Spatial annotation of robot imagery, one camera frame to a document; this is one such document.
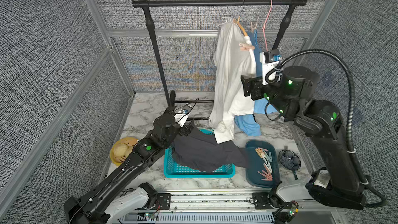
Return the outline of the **dark grey garment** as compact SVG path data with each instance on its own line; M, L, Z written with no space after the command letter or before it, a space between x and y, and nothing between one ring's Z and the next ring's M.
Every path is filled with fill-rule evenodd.
M207 173L227 164L249 167L246 149L233 141L217 143L215 135L203 133L194 122L187 127L191 129L189 135L176 136L171 145L172 157L179 165Z

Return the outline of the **white t-shirt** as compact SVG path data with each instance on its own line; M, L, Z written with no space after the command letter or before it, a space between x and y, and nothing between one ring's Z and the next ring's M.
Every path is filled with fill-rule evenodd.
M209 126L219 144L234 139L235 116L254 113L255 102L244 96L240 77L254 78L256 61L254 51L241 51L240 43L252 45L250 38L245 37L234 22L220 26L213 56L216 66L214 104L209 117Z

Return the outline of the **light blue t-shirt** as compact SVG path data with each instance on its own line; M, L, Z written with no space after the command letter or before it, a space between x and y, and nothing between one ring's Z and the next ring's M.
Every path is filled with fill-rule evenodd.
M261 48L258 45L258 31L253 30L248 32L248 36L254 48L254 56L256 61L256 76L262 77L262 63L260 61L260 54L262 53ZM254 105L254 113L265 115L277 112L277 110L269 105L267 108L266 105L268 103L267 99L259 99L255 101ZM235 116L235 124L239 127L241 131L243 131L248 136L260 136L261 128L260 125L255 121L255 115L242 115Z

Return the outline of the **yellow wooden hanger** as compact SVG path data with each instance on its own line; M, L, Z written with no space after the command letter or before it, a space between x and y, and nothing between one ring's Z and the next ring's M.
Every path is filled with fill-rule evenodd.
M248 34L247 34L245 28L242 26L242 24L241 24L241 22L240 22L241 15L242 15L243 10L244 10L244 8L245 8L245 0L242 0L242 3L243 3L243 7L242 7L241 11L240 11L239 14L238 14L238 18L237 18L237 19L233 19L233 22L240 28L241 32L242 32L243 35L246 37L246 36L248 36Z

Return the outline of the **pink clothes hanger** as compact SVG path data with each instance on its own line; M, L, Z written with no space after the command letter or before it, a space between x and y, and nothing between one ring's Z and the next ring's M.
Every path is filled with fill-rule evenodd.
M265 29L266 29L269 17L271 15L271 12L272 12L272 9L273 9L273 0L269 0L269 2L270 2L269 10L268 10L268 13L266 15L266 18L265 18L265 21L264 21L263 27L262 27L262 33L263 33L263 38L264 38L264 43L265 43L265 51L266 52L268 52L269 49L268 49L268 44L267 44L267 38L266 38L266 35L265 35Z

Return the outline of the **grey white hooked clothespin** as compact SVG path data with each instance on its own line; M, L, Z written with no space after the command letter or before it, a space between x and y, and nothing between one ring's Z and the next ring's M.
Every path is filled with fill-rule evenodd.
M230 18L230 17L221 17L221 18L222 18L222 20L224 20L224 22L218 24L218 27L234 21L234 18Z

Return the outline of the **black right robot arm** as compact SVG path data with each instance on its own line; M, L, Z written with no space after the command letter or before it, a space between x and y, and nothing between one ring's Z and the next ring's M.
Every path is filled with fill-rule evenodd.
M319 74L303 66L282 70L279 82L264 85L262 79L241 76L244 96L264 97L284 121L292 121L311 139L324 167L305 184L309 195L330 206L362 210L366 197L346 145L346 130L340 110L332 102L314 100Z

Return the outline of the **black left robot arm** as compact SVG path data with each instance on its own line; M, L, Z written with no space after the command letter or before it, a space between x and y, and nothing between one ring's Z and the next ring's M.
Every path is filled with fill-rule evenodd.
M130 182L164 156L178 135L189 134L184 127L190 111L166 109L153 123L153 130L133 146L127 158L100 184L80 198L71 197L64 203L69 224L112 224L134 209L155 206L157 191L149 184L139 185L133 193L120 197Z

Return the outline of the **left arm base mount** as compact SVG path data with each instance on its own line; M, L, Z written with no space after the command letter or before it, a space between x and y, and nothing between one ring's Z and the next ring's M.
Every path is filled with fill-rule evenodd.
M155 196L151 196L148 200L148 206L150 210L169 210L171 205L170 193L157 193Z

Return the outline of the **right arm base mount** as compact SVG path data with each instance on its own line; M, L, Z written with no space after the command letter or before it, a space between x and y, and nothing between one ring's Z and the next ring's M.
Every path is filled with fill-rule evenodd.
M248 202L254 205L256 210L274 209L267 192L254 192Z

